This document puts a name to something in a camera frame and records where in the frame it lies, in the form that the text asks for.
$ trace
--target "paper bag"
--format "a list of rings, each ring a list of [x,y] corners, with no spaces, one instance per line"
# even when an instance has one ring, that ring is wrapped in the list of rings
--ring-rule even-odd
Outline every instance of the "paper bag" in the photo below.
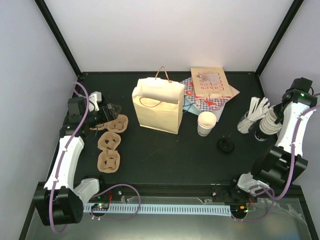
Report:
[[[155,77],[139,79],[132,101],[141,127],[178,134],[183,116],[185,86]]]

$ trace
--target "white cable carrier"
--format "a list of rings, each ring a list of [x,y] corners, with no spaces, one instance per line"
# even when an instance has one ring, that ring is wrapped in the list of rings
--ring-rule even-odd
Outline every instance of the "white cable carrier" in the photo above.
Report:
[[[87,203],[84,213],[91,213],[96,203]],[[108,210],[97,209],[93,213],[134,214],[138,204],[111,203]],[[168,215],[215,215],[231,216],[230,206],[225,205],[184,205],[184,204],[141,204],[138,214],[168,214]]]

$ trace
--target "white wall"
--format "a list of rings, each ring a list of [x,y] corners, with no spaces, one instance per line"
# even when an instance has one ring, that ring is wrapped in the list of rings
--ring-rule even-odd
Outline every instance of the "white wall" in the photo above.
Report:
[[[82,71],[255,71],[293,0],[46,0]]]
[[[319,13],[320,1],[304,1],[262,73],[263,88],[273,104],[279,103],[292,81],[300,77],[312,80],[315,93],[320,93]],[[308,167],[295,181],[295,184],[302,186],[318,235],[320,235],[319,129],[318,111],[311,116],[303,140],[303,157],[309,161]]]
[[[0,13],[0,238],[16,240],[76,76],[34,0],[3,0]]]

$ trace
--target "white backdrop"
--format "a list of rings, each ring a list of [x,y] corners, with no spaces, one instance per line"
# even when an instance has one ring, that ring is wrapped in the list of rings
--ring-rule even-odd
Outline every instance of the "white backdrop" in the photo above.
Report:
[[[46,0],[81,71],[255,71],[292,0]]]

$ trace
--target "checkered paper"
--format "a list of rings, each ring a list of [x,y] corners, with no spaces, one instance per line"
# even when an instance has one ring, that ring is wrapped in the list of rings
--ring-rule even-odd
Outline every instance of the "checkered paper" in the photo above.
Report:
[[[213,99],[196,99],[196,93],[194,88],[194,83],[192,77],[187,78],[181,82],[184,85],[184,95],[185,97],[196,106],[202,112],[208,111],[218,111],[221,107],[231,99],[231,97],[221,96],[219,98]]]

